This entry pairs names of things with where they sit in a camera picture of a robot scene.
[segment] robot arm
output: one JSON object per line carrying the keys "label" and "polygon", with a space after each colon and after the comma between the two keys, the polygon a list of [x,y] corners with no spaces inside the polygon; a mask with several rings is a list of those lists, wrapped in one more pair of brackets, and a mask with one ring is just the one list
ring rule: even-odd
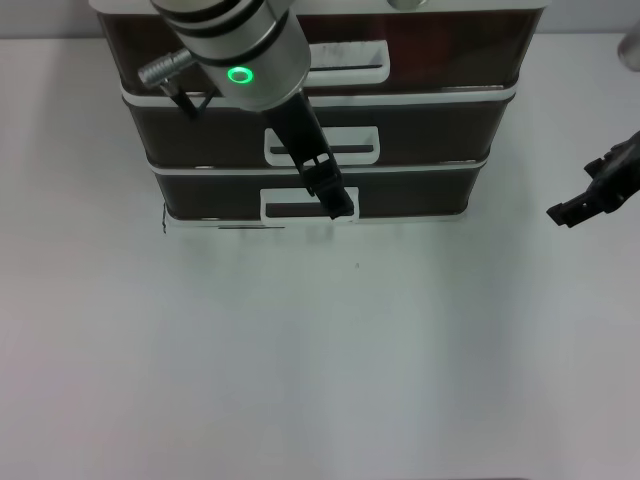
{"label": "robot arm", "polygon": [[184,43],[140,73],[186,113],[197,111],[171,75],[197,62],[232,105],[262,113],[291,155],[304,186],[331,218],[353,214],[353,202],[308,99],[309,44],[294,0],[151,0]]}

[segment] white drawer trim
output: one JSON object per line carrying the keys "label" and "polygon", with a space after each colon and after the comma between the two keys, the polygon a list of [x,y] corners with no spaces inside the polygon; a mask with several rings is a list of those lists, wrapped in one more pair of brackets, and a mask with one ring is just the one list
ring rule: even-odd
{"label": "white drawer trim", "polygon": [[[371,152],[334,153],[340,166],[373,165],[380,159],[378,127],[325,127],[322,129],[331,148],[338,146],[366,146]],[[287,153],[273,153],[274,147],[282,147],[276,133],[267,128],[264,132],[264,158],[272,167],[295,167]]]}
{"label": "white drawer trim", "polygon": [[[143,108],[175,108],[178,107],[165,96],[133,95],[120,85],[122,96],[127,103],[134,107]],[[316,108],[323,107],[373,107],[373,106],[401,106],[401,105],[436,105],[445,103],[477,103],[477,102],[502,102],[512,98],[518,90],[516,83],[510,88],[494,90],[479,90],[477,88],[461,87],[437,93],[411,93],[400,95],[357,95],[357,96],[330,96],[309,97],[311,105]],[[202,103],[200,94],[190,93],[196,106]],[[235,108],[222,97],[211,100],[207,108]]]}
{"label": "white drawer trim", "polygon": [[353,201],[353,215],[343,216],[331,220],[324,217],[282,217],[272,218],[267,216],[267,205],[308,205],[319,204],[317,197],[309,195],[304,188],[272,188],[260,190],[260,220],[266,227],[287,227],[290,225],[336,225],[345,223],[355,223],[360,219],[360,190],[356,187],[345,188],[347,195]]}
{"label": "white drawer trim", "polygon": [[[437,165],[416,165],[403,167],[343,167],[343,174],[384,174],[384,173],[409,173],[409,172],[442,172],[449,170],[475,170],[483,167],[487,160],[476,162],[451,162]],[[260,177],[278,175],[298,175],[295,168],[159,168],[148,162],[149,168],[156,175],[169,177]]]}
{"label": "white drawer trim", "polygon": [[[464,211],[457,215],[425,215],[421,217],[376,217],[376,218],[360,218],[357,223],[343,223],[340,227],[352,225],[402,225],[412,223],[431,223],[431,222],[456,222],[466,218],[467,212]],[[266,227],[260,220],[221,220],[219,218],[203,218],[202,220],[178,220],[171,216],[167,211],[166,223],[169,227],[179,229],[259,229]]]}

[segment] white table surface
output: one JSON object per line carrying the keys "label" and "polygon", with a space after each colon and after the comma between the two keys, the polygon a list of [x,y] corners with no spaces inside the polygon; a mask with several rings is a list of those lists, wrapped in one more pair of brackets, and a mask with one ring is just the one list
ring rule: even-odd
{"label": "white table surface", "polygon": [[637,478],[640,129],[618,35],[536,36],[466,219],[169,230],[105,42],[0,42],[0,478]]}

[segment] white wall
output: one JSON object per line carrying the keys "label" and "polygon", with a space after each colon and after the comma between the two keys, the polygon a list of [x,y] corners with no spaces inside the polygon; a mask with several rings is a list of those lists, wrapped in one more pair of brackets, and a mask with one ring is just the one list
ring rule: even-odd
{"label": "white wall", "polygon": [[[624,31],[640,19],[640,0],[555,0],[541,31]],[[99,35],[87,0],[0,0],[0,38]]]}

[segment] stacked drawers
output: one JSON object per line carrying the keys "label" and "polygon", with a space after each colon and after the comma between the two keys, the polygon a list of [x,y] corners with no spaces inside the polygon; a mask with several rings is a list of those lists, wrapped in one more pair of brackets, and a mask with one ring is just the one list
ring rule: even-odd
{"label": "stacked drawers", "polygon": [[[330,221],[261,115],[216,97],[192,122],[142,88],[137,69],[181,47],[146,3],[93,5],[174,219],[267,227]],[[305,90],[356,205],[339,222],[463,212],[544,3],[431,0],[400,13],[387,0],[299,0],[295,8],[312,44]],[[211,87],[197,68],[181,82],[196,104]]]}

